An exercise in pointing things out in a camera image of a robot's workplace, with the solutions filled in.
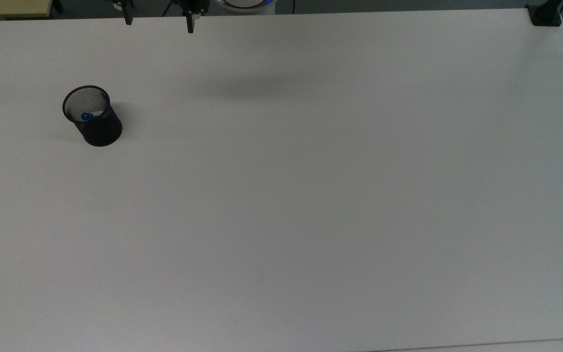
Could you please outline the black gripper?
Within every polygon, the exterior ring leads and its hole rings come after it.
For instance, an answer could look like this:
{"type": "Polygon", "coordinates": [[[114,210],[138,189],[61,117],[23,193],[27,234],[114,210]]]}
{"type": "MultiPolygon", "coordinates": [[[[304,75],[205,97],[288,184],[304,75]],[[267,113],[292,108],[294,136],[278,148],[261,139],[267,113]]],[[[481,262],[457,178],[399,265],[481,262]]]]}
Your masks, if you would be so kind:
{"type": "MultiPolygon", "coordinates": [[[[125,23],[132,25],[133,16],[136,16],[136,6],[143,5],[145,0],[111,0],[112,6],[121,11],[124,16],[125,23]]],[[[209,0],[160,0],[165,3],[161,14],[150,14],[150,16],[166,16],[177,11],[178,16],[186,16],[186,26],[189,34],[194,33],[196,15],[208,13],[210,9],[209,0]]]]}

